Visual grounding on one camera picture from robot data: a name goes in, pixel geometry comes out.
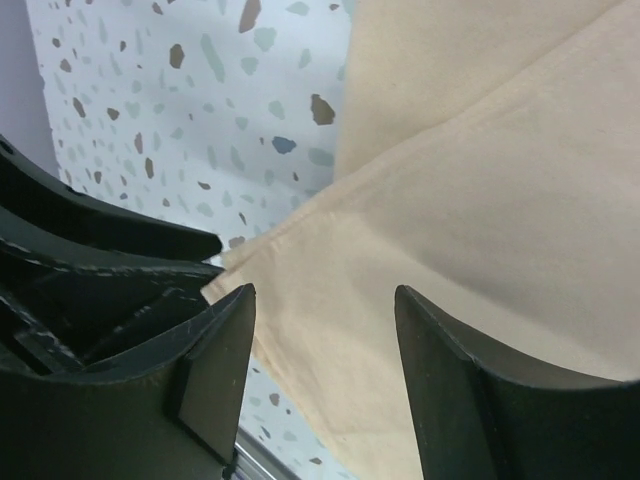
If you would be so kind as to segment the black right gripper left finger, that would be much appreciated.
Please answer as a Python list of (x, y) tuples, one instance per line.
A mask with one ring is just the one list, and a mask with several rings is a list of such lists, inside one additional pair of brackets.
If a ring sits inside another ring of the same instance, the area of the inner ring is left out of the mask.
[(256, 314), (253, 286), (83, 371), (1, 371), (5, 479), (227, 479)]

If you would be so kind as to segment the beige cloth drape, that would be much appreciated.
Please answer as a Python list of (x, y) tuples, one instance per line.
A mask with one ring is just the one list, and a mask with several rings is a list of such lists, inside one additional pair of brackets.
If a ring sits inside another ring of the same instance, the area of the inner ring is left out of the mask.
[(362, 1), (333, 183), (223, 255), (253, 352), (362, 479), (417, 479), (408, 285), (535, 357), (639, 375), (639, 5)]

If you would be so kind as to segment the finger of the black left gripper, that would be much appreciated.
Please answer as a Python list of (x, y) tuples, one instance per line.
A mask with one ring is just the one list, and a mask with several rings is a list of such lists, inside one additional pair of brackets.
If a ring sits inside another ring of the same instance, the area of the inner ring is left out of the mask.
[(77, 192), (1, 139), (1, 206), (58, 237), (103, 250), (204, 261), (221, 253), (210, 232), (157, 220)]
[(33, 373), (84, 369), (203, 313), (205, 262), (1, 244), (1, 363)]

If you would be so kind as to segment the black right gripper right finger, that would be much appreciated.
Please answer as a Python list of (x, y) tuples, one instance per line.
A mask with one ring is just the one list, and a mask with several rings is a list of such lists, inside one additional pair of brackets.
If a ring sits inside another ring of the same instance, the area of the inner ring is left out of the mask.
[(408, 286), (395, 322), (425, 478), (638, 477), (637, 382), (526, 355)]

